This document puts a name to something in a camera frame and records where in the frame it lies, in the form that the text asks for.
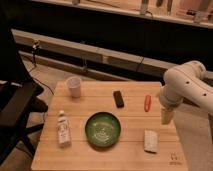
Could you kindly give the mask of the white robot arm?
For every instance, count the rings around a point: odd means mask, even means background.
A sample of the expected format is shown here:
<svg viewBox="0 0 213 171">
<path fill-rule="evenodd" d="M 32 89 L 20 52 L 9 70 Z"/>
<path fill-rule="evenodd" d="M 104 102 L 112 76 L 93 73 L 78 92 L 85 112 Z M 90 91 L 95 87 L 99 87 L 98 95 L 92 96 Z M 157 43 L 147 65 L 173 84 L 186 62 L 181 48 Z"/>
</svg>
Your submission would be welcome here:
<svg viewBox="0 0 213 171">
<path fill-rule="evenodd" d="M 196 104 L 213 117 L 213 87 L 203 81 L 205 66 L 199 61 L 189 61 L 169 68 L 163 76 L 165 85 L 160 88 L 162 123 L 169 124 L 173 110 L 183 99 Z"/>
</svg>

